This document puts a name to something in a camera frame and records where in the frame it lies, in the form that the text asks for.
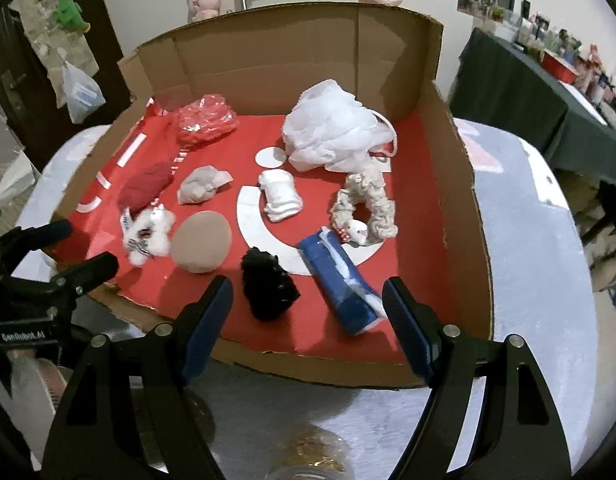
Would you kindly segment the red plastic mesh bag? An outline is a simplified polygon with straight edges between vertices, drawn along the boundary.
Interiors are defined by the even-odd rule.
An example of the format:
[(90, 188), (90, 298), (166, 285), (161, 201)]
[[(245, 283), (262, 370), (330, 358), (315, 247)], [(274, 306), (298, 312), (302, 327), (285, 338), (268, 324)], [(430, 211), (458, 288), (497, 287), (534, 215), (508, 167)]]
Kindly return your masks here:
[(205, 94), (177, 110), (177, 139), (182, 148), (196, 148), (234, 132), (239, 120), (221, 94)]

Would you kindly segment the red bowl on side table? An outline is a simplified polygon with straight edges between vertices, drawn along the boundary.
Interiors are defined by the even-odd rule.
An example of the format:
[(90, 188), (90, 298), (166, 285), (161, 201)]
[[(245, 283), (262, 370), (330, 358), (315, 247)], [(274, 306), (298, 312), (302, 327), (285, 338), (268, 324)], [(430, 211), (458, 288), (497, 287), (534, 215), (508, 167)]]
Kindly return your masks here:
[(549, 50), (542, 51), (540, 64), (549, 74), (564, 84), (573, 84), (576, 81), (575, 67)]

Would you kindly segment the black scrunchie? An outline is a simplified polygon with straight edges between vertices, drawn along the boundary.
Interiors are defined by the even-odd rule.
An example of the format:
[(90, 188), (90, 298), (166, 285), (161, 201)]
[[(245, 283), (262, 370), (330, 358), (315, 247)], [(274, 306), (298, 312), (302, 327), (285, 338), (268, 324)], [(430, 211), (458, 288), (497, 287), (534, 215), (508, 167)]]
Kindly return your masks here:
[(247, 250), (241, 261), (243, 292), (251, 314), (261, 322), (280, 318), (300, 297), (291, 276), (278, 256), (257, 247)]

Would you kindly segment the blue tissue packet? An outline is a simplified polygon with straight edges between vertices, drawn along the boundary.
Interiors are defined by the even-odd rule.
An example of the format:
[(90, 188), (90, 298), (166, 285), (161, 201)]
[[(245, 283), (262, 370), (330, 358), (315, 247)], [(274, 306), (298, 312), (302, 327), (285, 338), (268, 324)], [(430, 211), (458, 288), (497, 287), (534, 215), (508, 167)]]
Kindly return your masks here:
[(381, 297), (364, 281), (329, 228), (322, 226), (306, 237), (299, 250), (347, 334), (360, 335), (387, 318)]

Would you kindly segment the green tablecloth side table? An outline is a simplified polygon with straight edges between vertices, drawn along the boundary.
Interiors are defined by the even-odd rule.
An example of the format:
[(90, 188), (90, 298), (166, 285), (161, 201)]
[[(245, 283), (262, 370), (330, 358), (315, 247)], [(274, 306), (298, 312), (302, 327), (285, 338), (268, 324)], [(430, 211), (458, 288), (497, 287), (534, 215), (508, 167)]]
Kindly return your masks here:
[(460, 55), (449, 107), (457, 118), (519, 136), (553, 169), (616, 186), (616, 130), (528, 55), (479, 28)]

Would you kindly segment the white plush with plaid bow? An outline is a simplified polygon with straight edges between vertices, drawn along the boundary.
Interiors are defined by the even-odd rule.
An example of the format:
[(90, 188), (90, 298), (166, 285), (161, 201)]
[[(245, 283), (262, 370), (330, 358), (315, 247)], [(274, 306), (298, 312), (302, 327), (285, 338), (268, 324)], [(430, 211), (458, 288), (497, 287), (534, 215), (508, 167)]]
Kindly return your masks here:
[(122, 245), (131, 266), (141, 268), (151, 258), (170, 254), (169, 233), (174, 222), (174, 213), (163, 205), (145, 208), (135, 218), (129, 208), (122, 211)]

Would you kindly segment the white folded sock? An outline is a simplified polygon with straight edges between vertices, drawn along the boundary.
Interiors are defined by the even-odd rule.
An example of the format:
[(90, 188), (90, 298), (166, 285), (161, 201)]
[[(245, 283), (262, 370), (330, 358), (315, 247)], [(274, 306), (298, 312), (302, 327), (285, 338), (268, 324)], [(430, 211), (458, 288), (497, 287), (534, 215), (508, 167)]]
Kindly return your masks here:
[(259, 188), (265, 193), (265, 213), (271, 222), (280, 222), (299, 214), (303, 208), (292, 174), (283, 169), (262, 171)]

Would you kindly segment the cardboard box red inside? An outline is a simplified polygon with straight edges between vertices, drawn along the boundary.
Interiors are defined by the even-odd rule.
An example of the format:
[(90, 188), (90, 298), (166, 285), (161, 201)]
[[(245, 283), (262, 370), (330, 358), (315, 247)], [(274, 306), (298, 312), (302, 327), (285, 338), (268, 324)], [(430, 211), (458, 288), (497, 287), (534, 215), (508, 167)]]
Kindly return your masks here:
[(122, 58), (133, 96), (56, 208), (61, 264), (119, 261), (99, 298), (140, 327), (219, 274), (217, 360), (303, 382), (410, 387), (381, 317), (401, 278), (490, 338), (491, 273), (468, 140), (435, 84), (441, 25), (367, 3), (208, 18)]

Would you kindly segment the beige scrunchie with charm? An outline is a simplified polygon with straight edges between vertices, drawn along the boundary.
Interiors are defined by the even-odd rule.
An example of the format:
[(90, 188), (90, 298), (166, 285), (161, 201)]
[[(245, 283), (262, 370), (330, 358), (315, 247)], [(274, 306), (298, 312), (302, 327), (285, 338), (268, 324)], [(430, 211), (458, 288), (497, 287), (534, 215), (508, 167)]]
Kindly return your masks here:
[(348, 174), (329, 210), (331, 228), (344, 243), (367, 246), (398, 235), (396, 204), (389, 200), (381, 171)]

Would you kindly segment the beige round powder puff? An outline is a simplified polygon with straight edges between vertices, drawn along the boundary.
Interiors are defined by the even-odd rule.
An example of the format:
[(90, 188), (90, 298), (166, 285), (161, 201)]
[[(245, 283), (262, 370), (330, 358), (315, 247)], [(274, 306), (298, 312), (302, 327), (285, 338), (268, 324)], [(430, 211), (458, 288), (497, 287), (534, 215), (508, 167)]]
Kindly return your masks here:
[(205, 210), (187, 218), (171, 238), (170, 256), (189, 273), (219, 269), (232, 244), (230, 223), (223, 214)]

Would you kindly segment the white plastic bag on door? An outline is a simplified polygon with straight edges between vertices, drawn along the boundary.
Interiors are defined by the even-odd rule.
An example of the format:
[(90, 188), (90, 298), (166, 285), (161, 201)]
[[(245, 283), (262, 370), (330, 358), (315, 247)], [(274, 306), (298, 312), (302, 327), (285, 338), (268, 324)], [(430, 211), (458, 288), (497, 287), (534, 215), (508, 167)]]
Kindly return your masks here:
[(98, 83), (83, 70), (68, 62), (62, 66), (62, 88), (73, 124), (82, 124), (88, 116), (106, 103)]

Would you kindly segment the red fuzzy scrunchie with tag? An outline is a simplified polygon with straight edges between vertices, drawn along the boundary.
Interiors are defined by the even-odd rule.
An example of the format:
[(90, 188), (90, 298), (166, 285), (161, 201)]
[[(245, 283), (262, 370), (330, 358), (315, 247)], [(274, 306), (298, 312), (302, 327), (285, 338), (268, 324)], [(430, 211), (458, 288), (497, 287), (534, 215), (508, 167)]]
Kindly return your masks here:
[(123, 185), (117, 206), (121, 212), (128, 209), (131, 216), (149, 206), (163, 190), (173, 181), (172, 169), (169, 162), (156, 162), (145, 167)]

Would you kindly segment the white mesh bath pouf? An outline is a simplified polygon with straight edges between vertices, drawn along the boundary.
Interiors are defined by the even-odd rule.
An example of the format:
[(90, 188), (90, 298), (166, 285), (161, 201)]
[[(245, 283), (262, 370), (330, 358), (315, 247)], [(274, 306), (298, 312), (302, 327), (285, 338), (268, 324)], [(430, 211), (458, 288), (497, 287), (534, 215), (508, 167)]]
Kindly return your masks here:
[(337, 81), (326, 79), (302, 92), (286, 115), (282, 139), (291, 166), (300, 172), (360, 172), (373, 157), (398, 151), (395, 127), (370, 110)]

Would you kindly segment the green plush on door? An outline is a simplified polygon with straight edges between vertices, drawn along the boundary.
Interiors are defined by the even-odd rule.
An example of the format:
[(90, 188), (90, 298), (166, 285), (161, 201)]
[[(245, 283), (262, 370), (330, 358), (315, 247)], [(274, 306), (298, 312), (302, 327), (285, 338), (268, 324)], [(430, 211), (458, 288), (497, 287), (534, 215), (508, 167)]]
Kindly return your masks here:
[(80, 32), (86, 34), (91, 24), (82, 18), (82, 9), (74, 0), (58, 0), (53, 11), (53, 20), (67, 32)]

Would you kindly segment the small jar with yellow capsules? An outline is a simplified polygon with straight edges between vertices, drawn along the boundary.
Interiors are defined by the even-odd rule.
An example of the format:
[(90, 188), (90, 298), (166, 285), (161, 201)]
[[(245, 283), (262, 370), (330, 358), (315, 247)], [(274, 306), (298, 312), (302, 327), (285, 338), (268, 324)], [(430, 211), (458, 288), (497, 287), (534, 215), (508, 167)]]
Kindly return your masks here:
[(347, 442), (332, 431), (310, 426), (280, 445), (267, 479), (353, 479)]

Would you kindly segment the white tissue wad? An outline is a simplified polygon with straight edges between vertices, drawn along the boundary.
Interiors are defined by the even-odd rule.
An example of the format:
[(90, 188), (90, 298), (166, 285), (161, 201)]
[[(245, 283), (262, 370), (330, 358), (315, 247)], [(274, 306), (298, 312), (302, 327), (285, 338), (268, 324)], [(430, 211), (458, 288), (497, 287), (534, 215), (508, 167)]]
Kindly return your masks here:
[(228, 171), (218, 170), (213, 166), (202, 166), (192, 171), (181, 183), (178, 202), (181, 205), (201, 204), (211, 200), (224, 185), (233, 181)]

